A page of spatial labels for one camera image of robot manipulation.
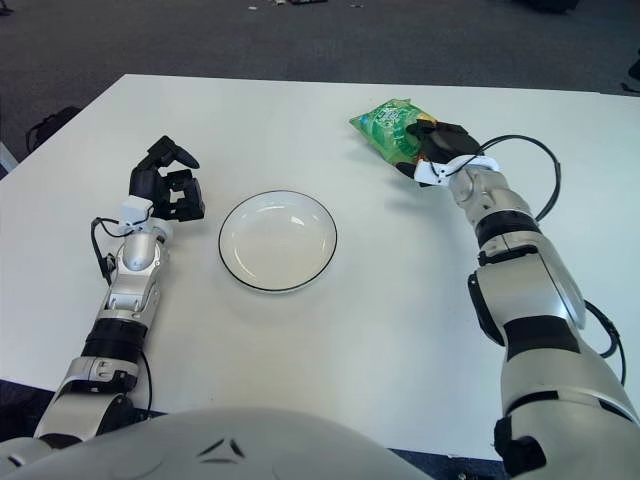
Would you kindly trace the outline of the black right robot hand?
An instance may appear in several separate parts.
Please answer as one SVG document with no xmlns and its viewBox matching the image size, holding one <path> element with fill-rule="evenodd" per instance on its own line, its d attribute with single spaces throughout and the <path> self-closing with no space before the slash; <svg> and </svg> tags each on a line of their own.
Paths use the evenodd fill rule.
<svg viewBox="0 0 640 480">
<path fill-rule="evenodd" d="M 409 162 L 398 162 L 395 168 L 421 187 L 447 185 L 466 160 L 482 152 L 481 145 L 457 124 L 417 119 L 405 132 L 418 150 Z"/>
</svg>

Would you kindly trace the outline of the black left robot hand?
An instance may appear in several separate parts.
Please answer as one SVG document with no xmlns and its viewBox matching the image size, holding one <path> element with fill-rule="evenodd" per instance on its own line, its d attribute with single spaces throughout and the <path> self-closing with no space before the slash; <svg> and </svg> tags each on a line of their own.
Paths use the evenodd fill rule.
<svg viewBox="0 0 640 480">
<path fill-rule="evenodd" d="M 129 194 L 152 202 L 152 217 L 178 222 L 201 220 L 205 205 L 192 170 L 198 161 L 168 136 L 162 136 L 132 170 Z"/>
</svg>

